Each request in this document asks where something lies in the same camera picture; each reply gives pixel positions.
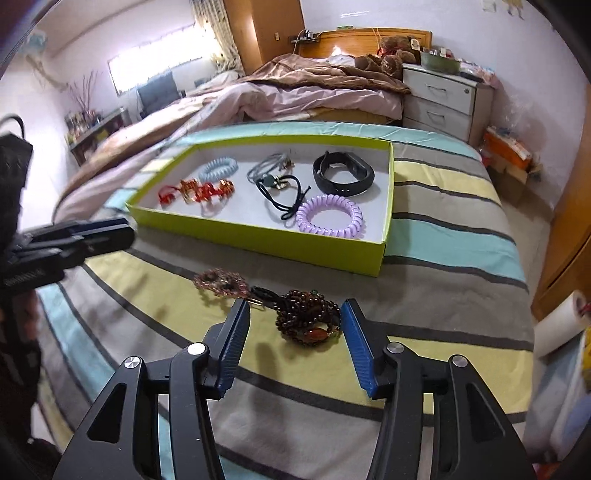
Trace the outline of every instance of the wooden headboard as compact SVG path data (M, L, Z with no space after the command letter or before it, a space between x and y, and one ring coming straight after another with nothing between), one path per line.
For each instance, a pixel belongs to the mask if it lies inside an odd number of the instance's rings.
M381 37L396 35L416 38L422 47L431 48L433 34L426 30L409 30L408 28L350 28L348 30L333 30L323 32L319 42L302 43L298 45L298 53L307 59L325 59L330 57L335 48L339 48L344 55L355 57L373 55L379 49Z

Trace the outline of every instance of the wooden wardrobe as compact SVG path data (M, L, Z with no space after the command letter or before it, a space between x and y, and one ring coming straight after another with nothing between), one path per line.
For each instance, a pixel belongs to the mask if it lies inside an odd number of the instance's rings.
M247 75L294 50L288 37L304 30L300 0L224 0Z
M554 212L532 313L543 319L573 290L591 300L591 86L579 152Z

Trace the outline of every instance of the paper towel roll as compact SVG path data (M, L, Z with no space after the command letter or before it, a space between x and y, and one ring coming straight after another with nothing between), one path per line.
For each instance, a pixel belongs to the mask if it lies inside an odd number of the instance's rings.
M591 326L587 315L579 315L579 310L586 303L583 294L575 290L555 311L534 327L535 356L548 355Z

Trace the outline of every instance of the window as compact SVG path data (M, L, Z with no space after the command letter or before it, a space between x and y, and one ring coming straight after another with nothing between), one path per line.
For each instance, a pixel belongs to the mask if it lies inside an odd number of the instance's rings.
M220 46L209 25L172 32L159 40L124 51L109 62L111 78L119 94L182 63L220 54Z

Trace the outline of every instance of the striped bedsheet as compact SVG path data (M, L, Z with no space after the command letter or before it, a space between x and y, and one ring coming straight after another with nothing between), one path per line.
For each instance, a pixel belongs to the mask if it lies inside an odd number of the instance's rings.
M310 125L291 124L289 132ZM40 405L64 449L91 402L129 355L173 356L222 322L232 302L195 289L195 273L221 267L283 293L316 289L358 300L391 338L422 356L465 355L513 424L531 395L529 295L506 217L478 155L436 134L392 127L318 124L325 134L387 138L395 146L395 198L381 273L364 277L139 228L134 246L89 259L58 285L39 289L44 307ZM184 144L252 133L253 126L191 135ZM268 134L278 133L282 127ZM125 215L125 201L169 161L152 161L109 199L99 217ZM161 462L170 460L167 399L159 418ZM273 311L251 308L234 385L210 402L218 451L233 479L365 479L383 402L359 387L343 336L316 349L287 342ZM423 448L433 402L424 402ZM421 459L419 478L428 478Z

